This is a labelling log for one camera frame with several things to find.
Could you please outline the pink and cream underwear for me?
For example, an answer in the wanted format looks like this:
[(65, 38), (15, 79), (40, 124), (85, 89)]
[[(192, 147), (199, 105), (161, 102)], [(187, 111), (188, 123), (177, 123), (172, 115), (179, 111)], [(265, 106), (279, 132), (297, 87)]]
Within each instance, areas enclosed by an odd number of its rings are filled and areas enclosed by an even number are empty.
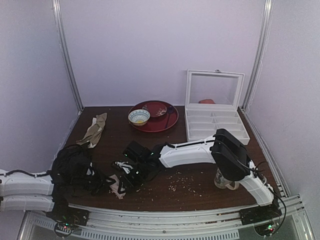
[(113, 174), (108, 176), (107, 184), (110, 187), (111, 191), (116, 195), (116, 197), (121, 200), (126, 195), (126, 189), (124, 183), (117, 177), (117, 175)]

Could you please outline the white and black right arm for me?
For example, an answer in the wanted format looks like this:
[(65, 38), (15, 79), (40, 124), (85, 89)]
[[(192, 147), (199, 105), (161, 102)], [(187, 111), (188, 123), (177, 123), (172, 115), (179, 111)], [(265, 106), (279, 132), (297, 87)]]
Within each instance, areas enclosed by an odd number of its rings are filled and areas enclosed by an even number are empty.
[(245, 145), (224, 128), (204, 139), (177, 144), (165, 142), (153, 149), (132, 141), (123, 155), (129, 161), (111, 164), (123, 173), (121, 190), (138, 188), (164, 169), (208, 163), (215, 164), (227, 181), (242, 185), (256, 200), (257, 210), (279, 211), (279, 198), (267, 178), (249, 157)]

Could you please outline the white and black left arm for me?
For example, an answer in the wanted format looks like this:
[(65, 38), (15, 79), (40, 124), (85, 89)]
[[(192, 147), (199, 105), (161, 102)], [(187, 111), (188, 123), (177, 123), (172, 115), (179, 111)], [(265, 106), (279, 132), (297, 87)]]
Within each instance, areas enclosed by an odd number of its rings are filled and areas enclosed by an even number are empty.
[(52, 212), (68, 206), (64, 190), (82, 187), (96, 195), (116, 181), (93, 168), (92, 164), (52, 165), (46, 172), (0, 171), (0, 211)]

